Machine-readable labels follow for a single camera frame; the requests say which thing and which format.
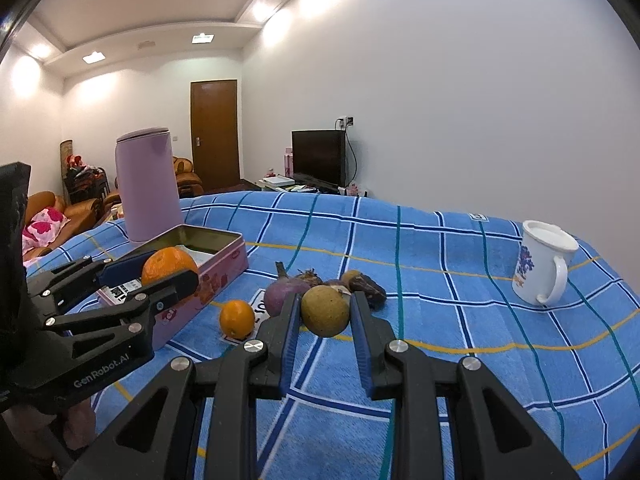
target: white mug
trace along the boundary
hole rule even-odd
[[[566,288],[568,266],[578,242],[557,225],[527,220],[522,226],[513,291],[530,304],[555,303]]]

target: orange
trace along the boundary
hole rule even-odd
[[[233,339],[244,339],[254,329],[254,310],[246,301],[231,300],[220,311],[220,329]]]
[[[142,285],[162,280],[174,272],[189,269],[198,272],[198,266],[193,258],[177,247],[165,247],[156,251],[142,267]]]

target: television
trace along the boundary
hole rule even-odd
[[[346,135],[343,130],[304,130],[291,133],[293,178],[310,184],[344,187]]]

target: pink bottle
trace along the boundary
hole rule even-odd
[[[146,242],[184,222],[167,128],[119,137],[116,173],[129,240]]]

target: door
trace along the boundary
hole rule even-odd
[[[191,148],[205,192],[240,184],[236,80],[191,83]]]

